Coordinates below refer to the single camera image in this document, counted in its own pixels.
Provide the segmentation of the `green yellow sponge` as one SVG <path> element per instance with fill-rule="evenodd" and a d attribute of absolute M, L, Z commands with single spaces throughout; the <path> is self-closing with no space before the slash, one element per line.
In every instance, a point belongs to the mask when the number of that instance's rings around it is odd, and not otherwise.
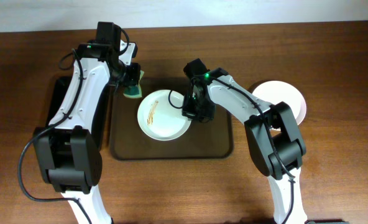
<path fill-rule="evenodd" d="M 141 89 L 140 83 L 138 83 L 135 86 L 125 87 L 123 91 L 123 95 L 126 98 L 132 98 L 132 99 L 142 98 L 142 89 Z"/>

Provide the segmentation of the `white plate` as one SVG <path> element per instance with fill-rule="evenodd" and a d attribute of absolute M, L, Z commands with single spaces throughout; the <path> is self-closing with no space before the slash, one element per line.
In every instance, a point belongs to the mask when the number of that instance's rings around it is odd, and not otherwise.
<path fill-rule="evenodd" d="M 191 121 L 182 115 L 184 96 L 172 90 L 157 90 L 148 94 L 137 110 L 137 121 L 141 130 L 158 141 L 171 141 L 182 136 L 190 127 Z"/>
<path fill-rule="evenodd" d="M 302 93 L 293 85 L 282 81 L 264 82 L 258 85 L 252 94 L 273 104 L 284 101 L 292 108 L 306 106 L 306 101 Z"/>
<path fill-rule="evenodd" d="M 306 116 L 306 101 L 302 93 L 295 87 L 292 88 L 293 103 L 291 105 L 297 125 L 301 124 Z"/>

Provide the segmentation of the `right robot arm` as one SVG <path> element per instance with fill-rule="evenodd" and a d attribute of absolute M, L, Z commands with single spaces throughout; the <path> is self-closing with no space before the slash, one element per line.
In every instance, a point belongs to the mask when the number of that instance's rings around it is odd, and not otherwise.
<path fill-rule="evenodd" d="M 211 119 L 219 105 L 238 119 L 251 159 L 269 181 L 275 223 L 306 223 L 300 190 L 306 147 L 290 107 L 255 97 L 222 68 L 186 68 L 184 73 L 190 81 L 182 114 L 198 121 Z"/>

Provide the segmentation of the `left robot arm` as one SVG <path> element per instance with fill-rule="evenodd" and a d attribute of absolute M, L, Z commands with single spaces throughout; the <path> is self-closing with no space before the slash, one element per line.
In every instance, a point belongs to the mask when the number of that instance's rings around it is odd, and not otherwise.
<path fill-rule="evenodd" d="M 45 183 L 61 193 L 78 223 L 112 223 L 99 191 L 100 154 L 109 87 L 136 86 L 140 66 L 134 42 L 80 44 L 70 54 L 73 75 L 47 126 L 37 128 L 34 146 Z"/>

